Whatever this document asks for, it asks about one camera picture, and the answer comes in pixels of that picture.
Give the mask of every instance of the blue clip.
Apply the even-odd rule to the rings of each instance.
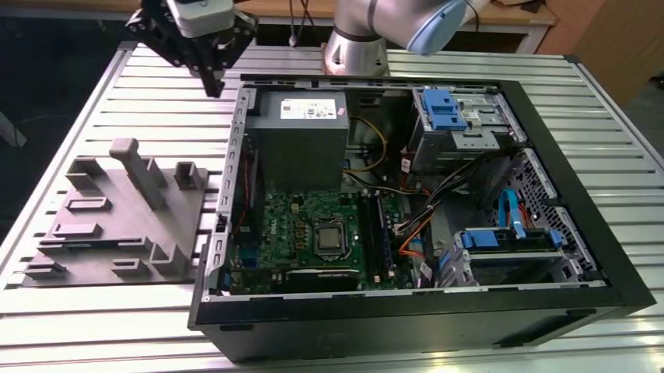
[[[476,247],[499,247],[499,240],[494,231],[478,229],[467,231],[467,235],[471,235]]]
[[[426,89],[423,93],[427,111],[435,130],[466,131],[468,123],[459,113],[459,102],[447,89]]]
[[[464,244],[464,249],[474,247],[474,241],[468,233],[462,234],[462,242]]]
[[[450,251],[448,251],[448,252],[446,253],[444,257],[443,257],[443,258],[440,258],[440,261],[439,261],[439,272],[444,269],[446,264],[448,264],[448,262],[450,262],[450,257],[451,257],[451,255],[450,255]]]
[[[559,249],[563,246],[563,236],[556,229],[550,230],[551,243],[554,243],[554,247]]]

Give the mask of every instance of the yellow wire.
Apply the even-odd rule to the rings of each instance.
[[[381,142],[384,143],[384,153],[381,154],[380,160],[373,165],[367,166],[363,169],[345,169],[344,170],[345,173],[363,173],[363,172],[369,171],[371,169],[373,169],[385,160],[385,156],[388,155],[388,140],[385,139],[385,136],[381,133],[381,131],[379,130],[379,128],[365,118],[356,117],[356,116],[349,116],[349,118],[351,119],[356,119],[360,122],[363,122],[364,124],[367,124],[369,126],[369,128],[372,128],[372,130],[375,130],[376,134],[381,138]]]

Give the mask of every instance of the sticker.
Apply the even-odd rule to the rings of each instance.
[[[337,119],[335,99],[285,99],[281,101],[283,119]]]
[[[403,158],[403,171],[405,173],[411,173],[411,171],[412,171],[412,161],[411,161],[411,159]]]
[[[426,275],[427,280],[432,281],[432,276],[435,275],[435,272],[430,268],[426,262],[420,265],[420,272]]]

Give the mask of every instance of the cpu socket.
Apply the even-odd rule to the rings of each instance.
[[[315,220],[315,254],[324,260],[337,260],[347,255],[347,231],[340,218]]]

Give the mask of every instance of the motherboard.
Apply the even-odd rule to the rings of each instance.
[[[237,247],[232,293],[408,287],[408,263],[393,261],[401,219],[393,193],[268,193],[263,242]]]

